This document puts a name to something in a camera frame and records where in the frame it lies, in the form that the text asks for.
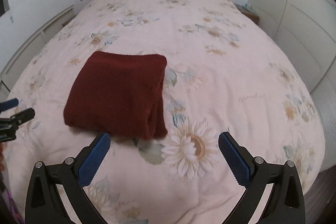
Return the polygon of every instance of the blue textured pad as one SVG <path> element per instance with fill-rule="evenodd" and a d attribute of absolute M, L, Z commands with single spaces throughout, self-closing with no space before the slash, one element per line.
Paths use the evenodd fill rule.
<path fill-rule="evenodd" d="M 12 100 L 9 100 L 9 101 L 6 101 L 6 102 L 3 102 L 3 103 L 0 103 L 0 112 L 3 112 L 3 111 L 11 109 L 13 107 L 16 107 L 16 106 L 18 106 L 18 104 L 19 104 L 19 100 L 17 100 L 16 98 L 12 99 Z"/>
<path fill-rule="evenodd" d="M 105 133 L 78 169 L 77 181 L 80 187 L 83 188 L 90 185 L 101 162 L 109 151 L 110 145 L 110 135 Z"/>
<path fill-rule="evenodd" d="M 247 188 L 250 185 L 250 168 L 224 133 L 219 135 L 218 146 L 238 184 Z"/>

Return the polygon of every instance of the orange fabric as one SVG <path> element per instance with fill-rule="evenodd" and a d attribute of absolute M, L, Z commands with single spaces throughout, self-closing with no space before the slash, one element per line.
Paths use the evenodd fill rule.
<path fill-rule="evenodd" d="M 167 135 L 163 118 L 164 56 L 95 52 L 78 74 L 65 124 L 130 138 Z"/>

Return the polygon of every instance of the window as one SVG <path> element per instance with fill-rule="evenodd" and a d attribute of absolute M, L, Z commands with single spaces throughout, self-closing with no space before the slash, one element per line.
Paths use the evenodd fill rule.
<path fill-rule="evenodd" d="M 0 17 L 9 10 L 8 0 L 0 0 Z"/>

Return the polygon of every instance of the large daisy print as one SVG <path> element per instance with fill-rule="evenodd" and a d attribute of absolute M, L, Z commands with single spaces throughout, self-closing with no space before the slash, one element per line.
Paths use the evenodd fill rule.
<path fill-rule="evenodd" d="M 217 137 L 206 120 L 192 123 L 187 119 L 163 140 L 162 158 L 180 178 L 204 177 L 218 162 Z"/>

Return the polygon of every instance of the bed sheet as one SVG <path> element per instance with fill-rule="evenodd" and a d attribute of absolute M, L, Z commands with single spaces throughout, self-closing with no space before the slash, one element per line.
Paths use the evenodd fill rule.
<path fill-rule="evenodd" d="M 72 84 L 94 51 L 168 60 L 168 136 L 151 142 L 112 137 L 85 187 L 108 223 L 222 223 L 244 192 L 217 146 L 227 130 L 267 162 L 293 160 L 304 192 L 314 182 L 325 140 L 309 92 L 280 48 L 230 0 L 92 0 L 31 61 L 10 94 L 19 106 L 3 113 L 36 111 L 4 151 L 22 214 L 34 163 L 61 163 L 95 137 L 63 121 Z"/>

